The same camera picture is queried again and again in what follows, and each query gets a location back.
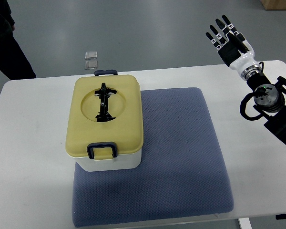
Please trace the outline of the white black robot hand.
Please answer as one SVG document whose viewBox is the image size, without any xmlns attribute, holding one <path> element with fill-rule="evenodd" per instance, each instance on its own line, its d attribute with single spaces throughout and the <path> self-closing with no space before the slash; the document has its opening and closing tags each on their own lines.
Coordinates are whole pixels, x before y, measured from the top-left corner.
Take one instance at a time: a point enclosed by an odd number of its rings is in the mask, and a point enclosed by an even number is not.
<svg viewBox="0 0 286 229">
<path fill-rule="evenodd" d="M 205 34 L 224 64 L 243 78 L 248 71 L 261 68 L 255 60 L 254 49 L 229 18 L 222 15 L 222 19 L 215 22 L 217 27 L 210 25 L 211 32 Z"/>
</svg>

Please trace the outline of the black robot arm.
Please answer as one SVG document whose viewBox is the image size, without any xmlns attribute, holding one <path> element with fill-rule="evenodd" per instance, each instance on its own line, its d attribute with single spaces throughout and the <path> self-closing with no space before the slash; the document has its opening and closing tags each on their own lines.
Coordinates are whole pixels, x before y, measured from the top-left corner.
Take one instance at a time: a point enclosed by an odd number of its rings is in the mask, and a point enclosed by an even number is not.
<svg viewBox="0 0 286 229">
<path fill-rule="evenodd" d="M 241 73 L 252 92 L 241 101 L 240 115 L 248 121 L 264 117 L 264 127 L 286 145 L 286 78 L 279 76 L 271 83 L 263 70 L 260 62 Z"/>
</svg>

